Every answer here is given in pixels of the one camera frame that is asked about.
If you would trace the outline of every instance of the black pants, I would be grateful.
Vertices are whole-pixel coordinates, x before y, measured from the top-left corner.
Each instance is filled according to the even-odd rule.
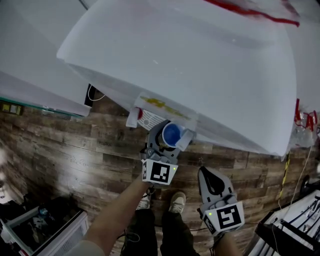
[[[126,238],[122,256],[157,256],[158,245],[155,231],[155,216],[151,209],[136,210],[127,229],[140,236],[139,242]],[[162,256],[199,256],[194,249],[194,237],[184,224],[179,213],[165,212],[162,216]],[[136,241],[135,235],[130,239]]]

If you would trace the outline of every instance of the metal rack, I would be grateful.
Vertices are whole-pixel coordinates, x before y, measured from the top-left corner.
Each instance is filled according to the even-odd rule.
[[[319,220],[320,197],[315,196],[313,202],[290,221],[260,222],[255,232],[264,242],[257,255],[273,256],[277,252],[281,256],[320,255]]]

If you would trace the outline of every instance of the white cable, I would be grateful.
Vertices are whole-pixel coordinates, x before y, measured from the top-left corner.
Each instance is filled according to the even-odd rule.
[[[304,173],[304,171],[305,171],[305,169],[306,169],[306,167],[307,167],[307,163],[308,163],[308,160],[309,160],[309,157],[310,157],[311,150],[312,150],[312,146],[310,147],[310,150],[309,150],[308,156],[306,157],[306,160],[305,160],[303,169],[302,169],[302,171],[301,171],[301,173],[300,173],[300,176],[299,176],[299,179],[298,179],[298,181],[297,181],[297,183],[296,183],[296,185],[295,185],[294,192],[293,192],[293,196],[292,196],[291,201],[290,201],[290,205],[289,205],[288,209],[286,210],[284,216],[281,218],[282,220],[284,220],[285,217],[287,216],[287,214],[288,214],[288,212],[289,212],[289,210],[290,210],[290,208],[291,208],[291,205],[292,205],[292,203],[293,203],[293,201],[294,201],[294,198],[295,198],[295,195],[296,195],[296,192],[297,192],[297,188],[298,188],[298,184],[299,184],[299,182],[300,182],[300,180],[301,180],[302,174]],[[278,199],[278,205],[279,205],[280,209],[282,210],[281,205],[280,205],[280,198]],[[278,255],[280,255],[280,254],[279,254],[279,251],[278,251],[278,245],[277,245],[277,240],[276,240],[275,232],[274,232],[274,225],[275,225],[275,222],[272,224],[271,230],[272,230],[272,234],[273,234],[274,241],[275,241],[276,252],[278,253]]]
[[[90,101],[92,101],[92,102],[97,102],[97,101],[100,101],[101,99],[103,99],[104,96],[106,96],[106,95],[104,94],[101,98],[97,98],[97,99],[92,99],[92,98],[90,98],[89,93],[90,93],[91,87],[92,87],[92,85],[90,84],[90,87],[89,87],[89,90],[88,90],[88,98],[89,98]]]
[[[293,203],[293,201],[294,201],[294,198],[295,198],[295,195],[296,195],[296,192],[297,192],[297,188],[298,188],[298,184],[299,184],[299,182],[300,182],[300,180],[301,180],[302,174],[304,173],[304,171],[305,171],[305,169],[306,169],[306,166],[307,166],[307,163],[308,163],[308,160],[309,160],[309,157],[310,157],[311,150],[312,150],[312,146],[310,147],[310,150],[309,150],[308,156],[307,156],[307,158],[306,158],[306,160],[305,160],[305,163],[304,163],[302,172],[300,173],[299,179],[298,179],[298,181],[297,181],[297,183],[296,183],[296,185],[295,185],[295,189],[294,189],[294,192],[293,192],[293,196],[292,196],[292,198],[291,198],[290,205],[289,205],[288,209],[286,210],[286,213],[285,213],[284,216],[282,217],[283,220],[284,220],[285,217],[287,216],[287,214],[288,214],[288,212],[289,212],[289,210],[290,210],[290,208],[291,208],[291,205],[292,205],[292,203]]]
[[[275,236],[275,232],[274,232],[274,225],[275,223],[272,224],[272,234],[273,234],[273,237],[274,237],[274,241],[275,241],[275,248],[276,248],[276,252],[279,254],[279,251],[278,251],[278,245],[277,245],[277,240],[276,240],[276,236]]]
[[[137,240],[131,240],[128,235],[135,235],[137,237]],[[140,241],[140,236],[137,233],[128,232],[126,233],[126,239],[132,243],[138,243]]]

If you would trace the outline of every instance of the human arm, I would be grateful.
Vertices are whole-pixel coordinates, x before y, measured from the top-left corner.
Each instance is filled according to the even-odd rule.
[[[214,249],[216,256],[242,256],[243,254],[238,249],[235,240],[230,233],[226,233],[221,240],[218,241]]]
[[[130,224],[135,210],[148,189],[141,175],[131,183],[114,201],[110,202],[96,217],[84,240],[98,245],[108,256],[117,238]]]

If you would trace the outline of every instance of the person's leg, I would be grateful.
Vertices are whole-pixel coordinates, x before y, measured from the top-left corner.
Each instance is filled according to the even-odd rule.
[[[132,218],[131,224],[126,229],[126,232],[127,236],[125,238],[125,247],[122,251],[122,256],[158,255],[155,216],[150,209],[150,199],[147,197],[140,201],[134,217]]]
[[[186,195],[177,192],[172,197],[169,211],[162,216],[162,256],[199,256],[194,249],[194,237],[181,217],[185,204]]]

